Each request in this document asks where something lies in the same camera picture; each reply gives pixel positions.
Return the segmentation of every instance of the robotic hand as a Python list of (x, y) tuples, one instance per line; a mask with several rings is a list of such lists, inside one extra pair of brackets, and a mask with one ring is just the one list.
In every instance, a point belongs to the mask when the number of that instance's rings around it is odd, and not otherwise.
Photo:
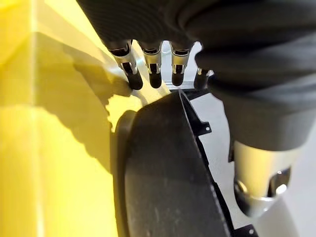
[[(122, 61), (111, 45), (139, 41), (154, 88), (161, 84), (162, 40), (171, 42), (175, 85), (182, 83), (193, 42), (201, 42), (197, 75), (215, 73), (209, 85), (224, 103), (233, 138), (237, 203), (251, 217), (268, 210), (287, 189), (316, 116), (316, 2), (78, 2), (128, 78), (135, 78), (136, 63)], [(139, 79), (132, 82), (141, 88)]]

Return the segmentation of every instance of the silver metal cylinder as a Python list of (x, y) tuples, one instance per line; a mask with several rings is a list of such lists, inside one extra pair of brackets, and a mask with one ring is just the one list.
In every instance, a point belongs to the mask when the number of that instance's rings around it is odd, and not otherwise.
[(234, 191), (247, 216), (258, 217), (286, 191), (299, 149), (265, 151), (235, 141)]

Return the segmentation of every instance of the white floor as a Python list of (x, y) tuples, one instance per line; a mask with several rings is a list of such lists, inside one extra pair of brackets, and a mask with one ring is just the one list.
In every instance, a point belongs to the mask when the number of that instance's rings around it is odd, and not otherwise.
[(280, 200), (262, 218), (250, 220), (239, 210), (234, 197), (234, 163), (227, 162), (229, 129), (223, 104), (211, 94), (193, 100), (192, 104), (200, 119), (208, 121), (211, 125), (212, 133), (203, 135), (200, 139), (209, 159), (213, 177), (229, 206), (235, 228), (253, 223), (260, 237), (314, 236), (316, 126), (302, 149), (302, 157), (293, 166), (290, 188), (284, 194), (283, 200)]

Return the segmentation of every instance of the black sleeve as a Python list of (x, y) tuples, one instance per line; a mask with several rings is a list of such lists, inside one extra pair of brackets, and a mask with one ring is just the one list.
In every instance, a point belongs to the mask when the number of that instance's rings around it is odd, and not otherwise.
[(232, 136), (282, 151), (316, 115), (316, 0), (78, 0), (103, 42), (200, 41)]

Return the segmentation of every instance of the yellow wall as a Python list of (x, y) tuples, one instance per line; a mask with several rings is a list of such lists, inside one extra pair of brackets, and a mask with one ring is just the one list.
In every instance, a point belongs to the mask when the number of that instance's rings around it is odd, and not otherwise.
[(0, 28), (0, 236), (118, 236), (117, 121), (167, 88), (133, 43), (131, 91), (74, 0), (0, 0)]

